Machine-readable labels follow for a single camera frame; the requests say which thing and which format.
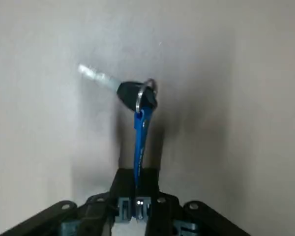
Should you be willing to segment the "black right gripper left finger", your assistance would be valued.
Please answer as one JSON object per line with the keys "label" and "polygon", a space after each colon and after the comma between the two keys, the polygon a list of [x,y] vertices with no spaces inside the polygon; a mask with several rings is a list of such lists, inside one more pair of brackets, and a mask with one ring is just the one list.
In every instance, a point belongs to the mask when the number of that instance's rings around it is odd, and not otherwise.
{"label": "black right gripper left finger", "polygon": [[131,218],[134,189],[131,169],[119,168],[109,191],[88,197],[81,206],[63,200],[2,233],[3,236],[110,236],[116,223]]}

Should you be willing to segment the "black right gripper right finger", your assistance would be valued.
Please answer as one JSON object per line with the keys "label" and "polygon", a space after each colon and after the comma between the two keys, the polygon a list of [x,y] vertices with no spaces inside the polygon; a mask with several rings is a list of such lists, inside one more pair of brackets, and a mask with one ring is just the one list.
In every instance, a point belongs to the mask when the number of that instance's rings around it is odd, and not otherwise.
{"label": "black right gripper right finger", "polygon": [[247,236],[245,230],[201,201],[180,205],[178,197],[161,192],[159,171],[141,171],[138,197],[148,197],[147,236]]}

